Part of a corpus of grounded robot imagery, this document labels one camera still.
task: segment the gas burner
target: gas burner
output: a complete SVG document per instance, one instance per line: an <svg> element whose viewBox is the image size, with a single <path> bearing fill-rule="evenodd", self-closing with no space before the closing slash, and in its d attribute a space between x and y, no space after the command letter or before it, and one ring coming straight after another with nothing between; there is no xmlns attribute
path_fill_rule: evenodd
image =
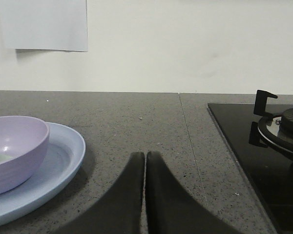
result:
<svg viewBox="0 0 293 234"><path fill-rule="evenodd" d="M293 160L293 109L282 113L268 113L267 98L278 98L278 96L257 90L253 113L262 116L258 122L258 132L269 146Z"/></svg>

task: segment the black glass cooktop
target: black glass cooktop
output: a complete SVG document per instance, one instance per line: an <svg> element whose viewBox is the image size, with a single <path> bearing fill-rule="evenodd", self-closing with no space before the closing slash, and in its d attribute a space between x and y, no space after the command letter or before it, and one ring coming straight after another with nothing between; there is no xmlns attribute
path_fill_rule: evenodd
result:
<svg viewBox="0 0 293 234"><path fill-rule="evenodd" d="M267 105L280 113L293 105ZM293 161L259 141L249 143L251 126L261 118L252 104L209 103L221 131L249 178L269 217L281 234L293 234Z"/></svg>

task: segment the white wall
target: white wall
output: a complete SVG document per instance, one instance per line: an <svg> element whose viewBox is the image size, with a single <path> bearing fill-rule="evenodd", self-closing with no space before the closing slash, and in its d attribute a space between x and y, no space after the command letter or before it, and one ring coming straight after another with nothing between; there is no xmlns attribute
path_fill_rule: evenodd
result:
<svg viewBox="0 0 293 234"><path fill-rule="evenodd" d="M293 0L88 0L89 52L5 49L0 90L293 94Z"/></svg>

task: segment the bowl rim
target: bowl rim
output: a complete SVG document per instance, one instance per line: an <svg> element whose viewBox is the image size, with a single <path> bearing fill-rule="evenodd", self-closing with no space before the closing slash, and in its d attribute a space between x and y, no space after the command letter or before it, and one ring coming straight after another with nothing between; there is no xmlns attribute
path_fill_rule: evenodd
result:
<svg viewBox="0 0 293 234"><path fill-rule="evenodd" d="M0 116L0 118L16 118L16 117L17 118L30 118L30 119L38 120L39 122L43 123L44 126L47 129L46 134L43 136L42 140L35 147L33 147L32 149L28 150L25 154L27 154L27 153L35 150L38 146L40 146L50 136L50 127L49 127L49 124L46 121L44 121L44 120L42 120L40 118L32 117L32 116ZM22 157L25 154L22 154L22 155L17 156L17 157L12 157L11 159L8 159L6 161L0 162L0 165L5 164L5 163L8 163L8 162L10 162L10 161L12 161L12 160L14 160L16 158Z"/></svg>

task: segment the countertop seam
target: countertop seam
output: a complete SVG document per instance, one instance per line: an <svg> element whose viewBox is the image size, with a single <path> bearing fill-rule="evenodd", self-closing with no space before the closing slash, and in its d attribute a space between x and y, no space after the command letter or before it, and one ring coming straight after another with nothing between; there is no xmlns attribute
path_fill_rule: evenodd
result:
<svg viewBox="0 0 293 234"><path fill-rule="evenodd" d="M184 107L182 105L182 101L181 101L180 94L178 94L178 97L179 97L179 101L180 101L180 105L181 105L181 109L182 109L182 114L184 116L184 120L185 120L185 124L186 124L186 128L187 128L188 138L189 138L189 141L190 141L190 145L191 145L191 149L192 149L192 153L193 153L193 158L194 158L195 166L196 166L196 169L197 169L198 174L199 174L199 178L200 178L200 182L201 182L201 186L202 186L202 190L203 190L203 194L204 194L205 203L206 203L206 206L208 208L209 205L208 205L208 202L207 202L207 198L206 198L206 194L205 194L205 190L204 190L204 186L203 186L203 182L202 182L200 169L199 169L199 167L197 165L197 160L196 160L196 157L195 157L195 153L194 153L194 149L193 149L193 144L192 144L192 141L191 141L190 132L189 132L189 128L188 128L188 123L187 123L187 119L186 119L186 116L185 116L185 111L184 111Z"/></svg>

